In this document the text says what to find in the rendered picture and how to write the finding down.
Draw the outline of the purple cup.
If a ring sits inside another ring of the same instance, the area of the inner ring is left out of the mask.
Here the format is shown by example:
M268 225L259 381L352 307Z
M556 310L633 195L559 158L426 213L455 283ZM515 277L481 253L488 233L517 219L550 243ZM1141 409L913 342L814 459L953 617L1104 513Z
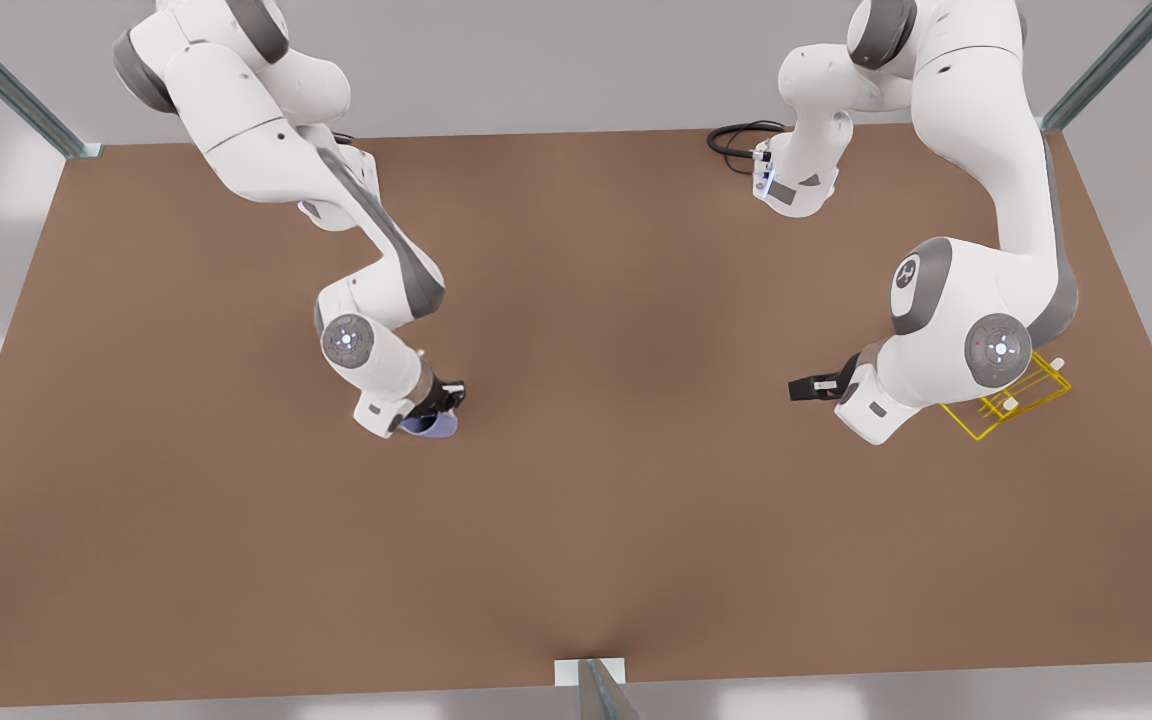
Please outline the purple cup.
M420 414L410 414L399 424L399 429L403 432L426 438L426 439L442 439L452 437L457 432L458 418L454 410L439 411L434 414L433 410L420 410Z

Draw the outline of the silver frame post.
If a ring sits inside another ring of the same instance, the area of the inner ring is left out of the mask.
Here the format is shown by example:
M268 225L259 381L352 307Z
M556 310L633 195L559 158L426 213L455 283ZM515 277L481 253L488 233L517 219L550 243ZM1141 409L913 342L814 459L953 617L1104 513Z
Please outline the silver frame post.
M0 100L13 109L32 131L50 143L65 159L94 159L103 154L101 143L88 143L56 118L45 103L0 61Z
M1091 105L1097 96L1111 86L1121 70L1126 68L1144 47L1152 41L1152 0L1135 15L1132 22L1121 31L1111 45L1102 50L1087 70L1082 74L1055 105L1039 118L1039 129L1043 132L1064 132L1073 120Z
M626 659L559 659L554 685L579 689L579 720L641 720L626 696Z

